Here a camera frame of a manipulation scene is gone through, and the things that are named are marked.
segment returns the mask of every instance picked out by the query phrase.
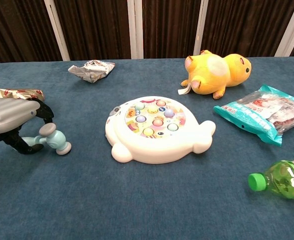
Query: green soda bottle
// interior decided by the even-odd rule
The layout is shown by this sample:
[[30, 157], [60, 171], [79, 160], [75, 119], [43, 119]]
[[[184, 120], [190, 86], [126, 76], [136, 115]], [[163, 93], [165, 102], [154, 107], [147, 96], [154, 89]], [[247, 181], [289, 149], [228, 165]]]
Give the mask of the green soda bottle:
[[287, 199], [294, 199], [294, 161], [281, 160], [264, 173], [248, 176], [253, 191], [270, 191]]

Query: packaged food bag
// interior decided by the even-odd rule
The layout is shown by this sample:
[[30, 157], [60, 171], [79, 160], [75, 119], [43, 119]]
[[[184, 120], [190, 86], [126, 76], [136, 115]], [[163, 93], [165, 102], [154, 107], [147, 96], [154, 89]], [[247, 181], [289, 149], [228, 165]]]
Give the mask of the packaged food bag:
[[263, 142], [282, 145], [283, 133], [294, 127], [294, 97], [268, 85], [213, 110]]

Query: crumpled foil bag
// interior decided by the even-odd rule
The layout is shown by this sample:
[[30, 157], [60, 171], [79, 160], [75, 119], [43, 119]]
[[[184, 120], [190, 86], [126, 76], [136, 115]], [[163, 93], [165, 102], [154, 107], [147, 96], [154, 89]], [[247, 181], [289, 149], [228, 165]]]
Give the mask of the crumpled foil bag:
[[0, 88], [0, 98], [14, 99], [29, 99], [37, 98], [42, 102], [45, 101], [45, 96], [42, 90], [39, 89], [9, 89]]
[[68, 72], [80, 77], [89, 83], [95, 83], [97, 80], [106, 77], [115, 67], [115, 63], [99, 60], [90, 60], [82, 67], [72, 65]]

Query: stuffed animal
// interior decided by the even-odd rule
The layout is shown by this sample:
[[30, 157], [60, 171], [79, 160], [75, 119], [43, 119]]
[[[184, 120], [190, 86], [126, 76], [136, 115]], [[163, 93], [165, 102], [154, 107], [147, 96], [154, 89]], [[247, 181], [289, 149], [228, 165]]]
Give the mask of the stuffed animal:
[[188, 56], [185, 68], [188, 79], [181, 82], [184, 88], [178, 90], [180, 95], [192, 89], [197, 94], [212, 94], [214, 99], [219, 99], [224, 95], [226, 87], [237, 86], [249, 78], [252, 64], [236, 53], [221, 57], [204, 50], [200, 55]]

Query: blue tablecloth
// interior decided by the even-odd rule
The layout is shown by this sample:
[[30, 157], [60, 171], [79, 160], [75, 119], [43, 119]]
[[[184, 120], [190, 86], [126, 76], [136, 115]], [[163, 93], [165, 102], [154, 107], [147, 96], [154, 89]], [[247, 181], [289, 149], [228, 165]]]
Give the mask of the blue tablecloth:
[[[252, 72], [223, 98], [178, 95], [184, 59], [106, 60], [115, 68], [96, 83], [68, 72], [86, 61], [0, 63], [0, 89], [41, 89], [68, 155], [48, 145], [22, 155], [0, 142], [0, 239], [294, 240], [294, 200], [252, 192], [248, 174], [294, 160], [294, 128], [282, 147], [262, 142], [213, 111], [267, 84], [294, 96], [294, 57], [250, 58]], [[119, 163], [105, 122], [113, 107], [163, 96], [216, 123], [211, 148], [160, 165]], [[20, 131], [35, 137], [43, 121]]]

